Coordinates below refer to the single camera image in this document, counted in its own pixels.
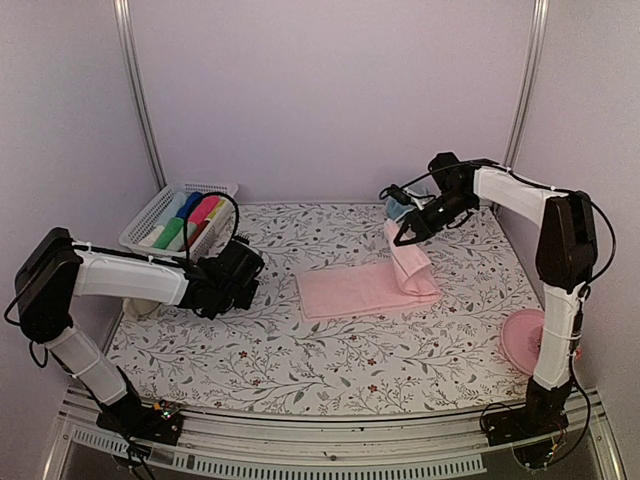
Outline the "pink plate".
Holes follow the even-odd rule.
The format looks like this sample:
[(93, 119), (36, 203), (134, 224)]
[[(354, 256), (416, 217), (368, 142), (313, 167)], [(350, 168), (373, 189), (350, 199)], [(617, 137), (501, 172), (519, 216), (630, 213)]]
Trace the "pink plate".
[(508, 316), (500, 331), (500, 351), (518, 371), (532, 376), (544, 328), (544, 312), (521, 309)]

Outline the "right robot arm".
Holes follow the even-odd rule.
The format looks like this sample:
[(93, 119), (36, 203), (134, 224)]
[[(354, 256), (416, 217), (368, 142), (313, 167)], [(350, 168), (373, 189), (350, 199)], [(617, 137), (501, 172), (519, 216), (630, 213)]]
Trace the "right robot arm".
[(396, 246), (458, 227), (483, 201), (539, 229), (535, 265), (544, 290), (544, 325), (526, 405), (516, 421), (524, 435), (537, 436), (562, 412), (574, 381), (571, 357), (581, 338), (582, 305), (598, 256), (590, 198), (581, 191), (536, 183), (489, 159), (461, 161), (452, 152), (437, 154), (425, 175), (439, 189), (430, 200), (410, 193), (408, 185), (393, 184), (380, 194), (415, 207), (401, 223)]

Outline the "light blue rolled towel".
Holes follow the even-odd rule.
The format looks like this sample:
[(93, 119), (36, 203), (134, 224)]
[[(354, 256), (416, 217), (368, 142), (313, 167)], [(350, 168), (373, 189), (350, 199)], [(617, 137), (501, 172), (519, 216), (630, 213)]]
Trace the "light blue rolled towel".
[(171, 218), (174, 218), (177, 215), (186, 200), (187, 195), (184, 192), (177, 192), (160, 213), (159, 217), (156, 219), (155, 225), (165, 226)]

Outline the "grey green rolled towel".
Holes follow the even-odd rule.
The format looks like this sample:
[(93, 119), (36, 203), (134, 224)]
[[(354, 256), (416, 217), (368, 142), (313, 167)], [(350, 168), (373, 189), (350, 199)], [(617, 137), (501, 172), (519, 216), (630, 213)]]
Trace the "grey green rolled towel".
[(169, 251), (182, 251), (185, 244), (184, 238), (190, 239), (190, 237), (197, 229), (197, 225), (193, 222), (187, 222), (185, 226), (186, 228), (181, 228), (176, 236), (168, 244), (167, 249)]

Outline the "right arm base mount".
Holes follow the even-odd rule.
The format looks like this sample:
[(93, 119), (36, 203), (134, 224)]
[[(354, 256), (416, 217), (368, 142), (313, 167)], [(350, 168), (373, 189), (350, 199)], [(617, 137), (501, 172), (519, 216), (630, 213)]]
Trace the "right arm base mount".
[(512, 407), (502, 402), (487, 405), (479, 418), (479, 427), (490, 446), (561, 432), (568, 426), (569, 421), (563, 411), (550, 417), (534, 418), (525, 406)]

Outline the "pink towel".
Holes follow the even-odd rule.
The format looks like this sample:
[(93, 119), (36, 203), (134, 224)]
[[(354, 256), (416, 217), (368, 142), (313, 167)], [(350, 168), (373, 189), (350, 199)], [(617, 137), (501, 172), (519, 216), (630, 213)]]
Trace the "pink towel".
[(218, 195), (203, 198), (199, 205), (189, 215), (188, 222), (199, 225), (204, 222), (208, 215), (216, 208), (220, 201)]
[(308, 270), (295, 275), (307, 320), (386, 314), (429, 306), (441, 297), (429, 257), (417, 246), (394, 244), (399, 226), (384, 224), (390, 257), (357, 267)]

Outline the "yellow rolled towel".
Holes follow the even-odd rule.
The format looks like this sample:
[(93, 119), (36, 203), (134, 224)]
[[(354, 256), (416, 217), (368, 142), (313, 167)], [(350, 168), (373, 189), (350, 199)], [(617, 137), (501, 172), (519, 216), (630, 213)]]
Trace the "yellow rolled towel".
[(216, 216), (219, 214), (221, 210), (223, 210), (226, 206), (227, 201), (225, 199), (220, 199), (216, 206), (207, 214), (205, 219), (207, 221), (213, 221)]

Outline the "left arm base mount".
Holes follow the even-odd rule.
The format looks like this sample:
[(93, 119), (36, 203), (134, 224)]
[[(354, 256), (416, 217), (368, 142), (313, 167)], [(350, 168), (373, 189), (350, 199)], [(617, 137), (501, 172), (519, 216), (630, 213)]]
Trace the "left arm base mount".
[(184, 416), (146, 406), (134, 394), (126, 394), (111, 405), (97, 403), (100, 414), (96, 425), (120, 434), (125, 440), (142, 439), (176, 446), (182, 433)]

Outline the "cream mug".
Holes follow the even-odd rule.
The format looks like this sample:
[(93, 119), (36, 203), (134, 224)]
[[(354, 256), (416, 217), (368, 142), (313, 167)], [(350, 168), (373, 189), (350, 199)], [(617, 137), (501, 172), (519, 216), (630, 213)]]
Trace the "cream mug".
[(125, 298), (122, 302), (124, 314), (132, 318), (148, 316), (159, 306), (159, 302), (134, 298)]

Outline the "white plastic basket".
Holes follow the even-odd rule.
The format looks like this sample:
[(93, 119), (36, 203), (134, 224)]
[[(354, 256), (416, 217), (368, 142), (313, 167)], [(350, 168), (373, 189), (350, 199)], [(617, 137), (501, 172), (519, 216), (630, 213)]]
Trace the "white plastic basket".
[(229, 201), (239, 191), (235, 183), (174, 182), (164, 187), (129, 223), (119, 244), (140, 255), (190, 257), (210, 250), (234, 216)]

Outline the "dark blue rolled towel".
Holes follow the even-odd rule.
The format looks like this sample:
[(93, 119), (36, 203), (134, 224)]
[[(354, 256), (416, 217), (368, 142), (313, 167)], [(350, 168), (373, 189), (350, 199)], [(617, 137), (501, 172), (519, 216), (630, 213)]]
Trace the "dark blue rolled towel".
[(181, 218), (184, 221), (187, 221), (191, 213), (196, 209), (199, 205), (203, 194), (201, 192), (192, 192), (189, 194), (184, 204), (178, 209), (175, 214), (176, 218)]

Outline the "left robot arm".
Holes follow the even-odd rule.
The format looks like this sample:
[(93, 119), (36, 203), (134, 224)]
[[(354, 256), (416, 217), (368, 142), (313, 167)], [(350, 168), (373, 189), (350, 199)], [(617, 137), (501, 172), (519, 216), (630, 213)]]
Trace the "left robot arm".
[(242, 237), (232, 237), (215, 257), (166, 260), (94, 247), (56, 227), (16, 274), (6, 310), (17, 313), (13, 325), (82, 382), (116, 424), (138, 434), (148, 426), (147, 409), (126, 375), (75, 325), (72, 301), (143, 300), (213, 319), (251, 306), (263, 268), (261, 255)]

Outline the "floral tablecloth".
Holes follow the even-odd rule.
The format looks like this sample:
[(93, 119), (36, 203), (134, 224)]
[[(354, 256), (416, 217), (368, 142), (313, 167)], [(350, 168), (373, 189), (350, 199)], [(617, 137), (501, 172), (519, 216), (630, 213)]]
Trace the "floral tablecloth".
[(311, 322), (295, 276), (389, 254), (373, 204), (263, 204), (239, 230), (266, 262), (249, 310), (213, 320), (170, 307), (121, 321), (109, 359), (138, 392), (189, 405), (294, 415), (387, 415), (521, 399), (526, 377), (499, 330), (538, 301), (488, 209), (424, 245), (442, 290), (434, 305)]

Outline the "pink rolled towel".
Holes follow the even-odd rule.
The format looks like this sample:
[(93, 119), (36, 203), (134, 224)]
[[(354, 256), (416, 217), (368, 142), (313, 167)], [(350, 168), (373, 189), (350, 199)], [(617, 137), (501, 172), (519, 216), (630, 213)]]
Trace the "pink rolled towel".
[(216, 208), (220, 201), (218, 195), (203, 198), (199, 205), (189, 215), (188, 222), (199, 225), (204, 222), (208, 215)]

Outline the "front aluminium rail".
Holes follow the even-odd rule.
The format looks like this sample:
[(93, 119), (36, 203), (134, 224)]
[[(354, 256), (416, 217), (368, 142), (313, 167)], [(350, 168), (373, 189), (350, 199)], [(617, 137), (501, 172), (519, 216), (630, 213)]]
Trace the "front aluminium rail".
[(96, 424), (70, 389), (56, 422), (48, 479), (625, 479), (596, 392), (573, 394), (567, 430), (491, 444), (482, 407), (402, 415), (312, 417), (188, 407), (176, 445), (138, 452)]

